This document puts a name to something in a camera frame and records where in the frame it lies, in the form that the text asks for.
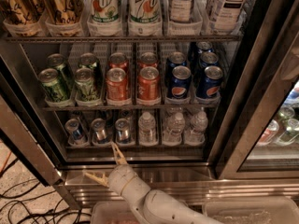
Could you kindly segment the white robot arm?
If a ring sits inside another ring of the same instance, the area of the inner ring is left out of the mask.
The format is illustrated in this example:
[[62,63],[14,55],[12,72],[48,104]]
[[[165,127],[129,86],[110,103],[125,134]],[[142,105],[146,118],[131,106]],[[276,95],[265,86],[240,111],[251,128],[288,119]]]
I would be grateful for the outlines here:
[[127,163],[115,143],[111,143],[117,166],[106,176],[84,174],[120,195],[140,224],[222,224],[195,212],[169,194],[152,189]]

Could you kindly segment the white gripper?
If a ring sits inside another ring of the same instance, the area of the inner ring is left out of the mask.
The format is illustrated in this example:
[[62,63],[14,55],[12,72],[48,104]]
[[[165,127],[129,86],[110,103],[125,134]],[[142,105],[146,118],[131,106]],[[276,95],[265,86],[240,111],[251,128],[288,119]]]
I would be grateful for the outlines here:
[[111,144],[114,160],[118,166],[110,173],[109,177],[105,174],[101,176],[87,173],[84,175],[91,180],[120,195],[130,206],[137,206],[143,202],[145,196],[150,191],[150,186],[143,181],[138,174],[127,163],[119,147]]

